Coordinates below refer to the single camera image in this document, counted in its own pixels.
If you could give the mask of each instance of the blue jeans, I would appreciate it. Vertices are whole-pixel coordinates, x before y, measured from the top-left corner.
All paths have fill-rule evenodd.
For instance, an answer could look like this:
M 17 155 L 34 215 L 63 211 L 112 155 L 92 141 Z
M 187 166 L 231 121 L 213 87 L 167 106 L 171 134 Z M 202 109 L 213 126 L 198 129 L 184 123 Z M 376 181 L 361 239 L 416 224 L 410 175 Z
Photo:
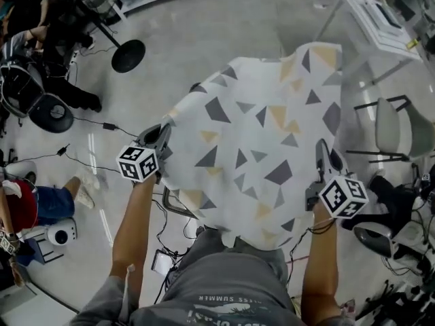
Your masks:
M 64 187 L 37 186 L 38 225 L 54 225 L 74 215 L 74 199 Z

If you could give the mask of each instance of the white chair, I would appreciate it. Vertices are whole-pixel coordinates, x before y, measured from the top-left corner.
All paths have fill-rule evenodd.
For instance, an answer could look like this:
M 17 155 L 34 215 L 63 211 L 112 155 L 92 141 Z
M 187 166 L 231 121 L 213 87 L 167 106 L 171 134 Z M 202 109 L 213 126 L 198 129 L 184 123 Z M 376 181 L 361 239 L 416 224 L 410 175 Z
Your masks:
M 397 109 L 391 104 L 394 101 L 405 102 Z M 423 117 L 414 107 L 409 98 L 405 95 L 393 98 L 379 98 L 377 102 L 368 103 L 354 107 L 355 110 L 377 105 L 375 122 L 375 141 L 379 149 L 376 151 L 355 151 L 347 150 L 347 153 L 370 156 L 387 156 L 383 160 L 371 160 L 369 163 L 377 162 L 409 162 L 431 153 L 435 148 L 435 127 L 431 121 Z M 405 109 L 411 123 L 411 150 L 408 154 L 398 152 L 400 144 L 400 123 L 399 111 Z

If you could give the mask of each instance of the round black base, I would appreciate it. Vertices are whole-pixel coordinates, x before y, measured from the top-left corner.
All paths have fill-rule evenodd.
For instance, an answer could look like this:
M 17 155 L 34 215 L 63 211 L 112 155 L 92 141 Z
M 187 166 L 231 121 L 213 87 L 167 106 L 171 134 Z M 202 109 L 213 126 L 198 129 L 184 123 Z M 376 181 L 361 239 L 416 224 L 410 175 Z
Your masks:
M 145 45 L 139 40 L 123 43 L 111 59 L 111 67 L 117 73 L 128 73 L 142 61 L 145 56 Z

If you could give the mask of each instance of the red shirt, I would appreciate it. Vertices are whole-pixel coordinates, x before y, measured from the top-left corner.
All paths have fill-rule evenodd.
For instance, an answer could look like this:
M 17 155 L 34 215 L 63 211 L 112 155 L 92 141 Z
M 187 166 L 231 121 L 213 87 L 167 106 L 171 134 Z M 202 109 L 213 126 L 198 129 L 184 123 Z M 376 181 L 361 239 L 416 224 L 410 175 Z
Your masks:
M 6 200 L 14 232 L 18 233 L 24 228 L 32 228 L 38 224 L 37 205 L 29 185 L 20 180 L 15 180 L 14 183 L 20 186 L 21 198 L 11 195 L 6 196 Z

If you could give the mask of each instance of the gray floor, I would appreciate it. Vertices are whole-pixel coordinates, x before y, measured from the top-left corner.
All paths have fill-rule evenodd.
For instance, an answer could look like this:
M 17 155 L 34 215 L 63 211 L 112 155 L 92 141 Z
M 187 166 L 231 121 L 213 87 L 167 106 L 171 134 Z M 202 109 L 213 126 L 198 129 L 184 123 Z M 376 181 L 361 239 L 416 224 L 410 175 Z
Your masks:
M 114 50 L 80 57 L 77 85 L 94 92 L 103 100 L 103 110 L 96 114 L 76 111 L 78 117 L 99 122 L 112 122 L 138 134 L 157 122 L 171 107 L 182 99 L 189 87 L 229 60 L 238 56 L 276 58 L 291 54 L 296 47 L 310 42 L 316 28 L 328 15 L 333 0 L 170 0 L 132 14 L 130 28 L 118 24 L 116 38 L 123 42 L 137 38 L 145 42 L 147 52 L 143 62 L 127 74 L 111 70 L 110 59 Z M 356 55 L 351 40 L 345 35 L 347 27 L 338 16 L 326 31 L 322 41 L 343 45 L 345 65 Z M 93 50 L 107 49 L 110 44 L 100 33 Z M 352 94 L 361 82 L 368 82 L 373 74 L 381 73 L 395 59 L 374 58 L 343 85 L 342 122 L 336 146 L 346 148 L 373 148 L 373 125 L 368 110 L 358 114 L 354 105 L 373 101 L 380 96 L 406 94 L 416 108 L 427 118 L 435 120 L 434 80 L 423 65 L 413 64 L 402 69 L 379 86 L 366 93 Z M 74 82 L 75 73 L 71 72 Z M 401 117 L 403 151 L 409 149 L 409 122 Z M 30 121 L 19 130 L 10 124 L 5 143 L 15 144 L 20 158 L 31 158 L 55 153 L 70 143 L 70 156 L 89 162 L 94 154 L 98 166 L 116 168 L 114 157 L 121 146 L 131 139 L 121 132 L 109 132 L 87 122 L 75 122 L 64 134 L 43 132 Z M 367 181 L 379 167 L 369 167 L 366 158 L 349 156 L 349 166 L 358 177 Z M 72 176 L 78 165 L 66 157 L 37 161 L 40 185 L 62 185 Z M 396 162 L 387 167 L 387 178 L 394 184 L 411 181 L 410 164 Z M 114 238 L 131 190 L 129 182 L 114 173 L 100 173 L 107 180 L 106 187 L 93 192 L 96 208 L 92 211 L 77 206 L 75 219 L 79 239 L 64 248 L 62 259 L 41 266 L 32 263 L 29 271 L 35 281 L 55 296 L 81 308 L 105 280 L 111 261 L 111 247 L 101 214 L 105 214 L 109 235 Z M 304 220 L 309 225 L 310 218 Z M 187 219 L 169 214 L 169 224 L 162 240 L 168 247 L 180 252 L 190 244 L 183 236 Z M 154 301 L 162 276 L 150 270 L 154 251 L 159 248 L 155 239 L 161 229 L 163 214 L 153 206 L 148 260 L 145 268 L 141 305 Z M 188 233 L 193 235 L 196 224 L 191 221 Z M 290 247 L 284 248 L 286 256 Z M 309 251 L 309 238 L 304 239 L 294 258 L 304 257 Z M 299 295 L 306 260 L 294 264 L 290 295 Z M 391 273 L 382 265 L 379 256 L 362 247 L 352 233 L 339 232 L 340 284 L 339 302 L 355 298 L 361 305 L 366 297 L 382 288 Z

